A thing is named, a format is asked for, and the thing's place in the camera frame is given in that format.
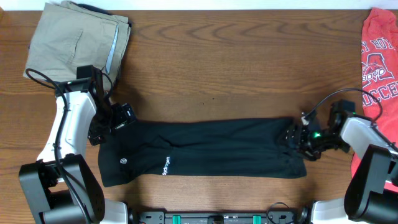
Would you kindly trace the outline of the black polo shirt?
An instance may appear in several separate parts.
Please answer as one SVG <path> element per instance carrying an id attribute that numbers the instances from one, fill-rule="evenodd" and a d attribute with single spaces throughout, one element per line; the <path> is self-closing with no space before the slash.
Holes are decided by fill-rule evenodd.
<path id="1" fill-rule="evenodd" d="M 101 180 L 112 187 L 145 174 L 301 178 L 307 174 L 303 159 L 278 142 L 292 123 L 292 118 L 135 121 L 100 145 Z"/>

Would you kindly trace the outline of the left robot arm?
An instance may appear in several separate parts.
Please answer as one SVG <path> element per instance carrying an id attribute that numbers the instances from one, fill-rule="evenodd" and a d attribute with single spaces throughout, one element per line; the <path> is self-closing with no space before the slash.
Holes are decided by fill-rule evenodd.
<path id="1" fill-rule="evenodd" d="M 97 109 L 105 107 L 103 84 L 81 78 L 55 86 L 57 114 L 48 141 L 19 182 L 36 223 L 129 223 L 123 202 L 108 200 L 85 161 L 86 141 Z"/>

